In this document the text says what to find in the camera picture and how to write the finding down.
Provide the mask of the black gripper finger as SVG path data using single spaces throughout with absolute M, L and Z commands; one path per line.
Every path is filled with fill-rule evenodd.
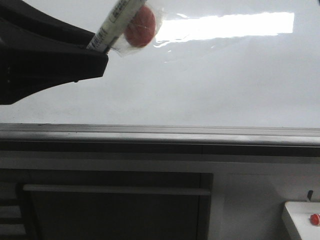
M 0 21 L 0 103 L 12 105 L 55 86 L 103 76 L 108 56 Z
M 56 19 L 22 0 L 2 0 L 0 19 L 39 36 L 87 46 L 94 33 Z

